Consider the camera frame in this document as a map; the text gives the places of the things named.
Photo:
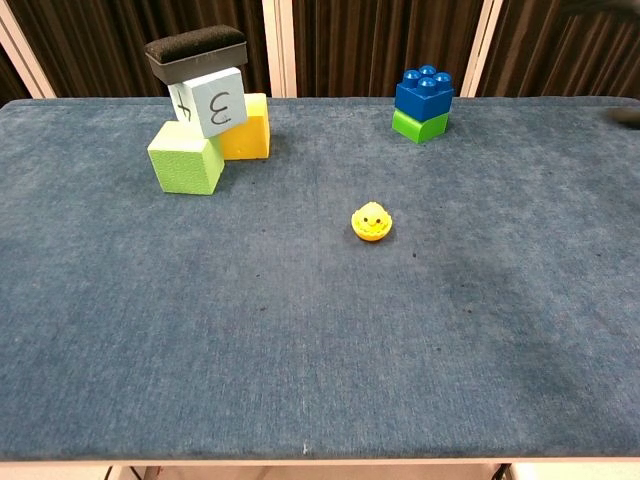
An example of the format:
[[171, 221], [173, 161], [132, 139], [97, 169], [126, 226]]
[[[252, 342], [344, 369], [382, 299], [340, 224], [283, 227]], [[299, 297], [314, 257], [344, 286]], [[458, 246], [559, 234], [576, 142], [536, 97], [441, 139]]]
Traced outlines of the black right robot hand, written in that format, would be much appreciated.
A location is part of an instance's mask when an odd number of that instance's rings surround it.
[[636, 108], [615, 107], [607, 110], [607, 116], [614, 122], [627, 128], [640, 127], [640, 111]]

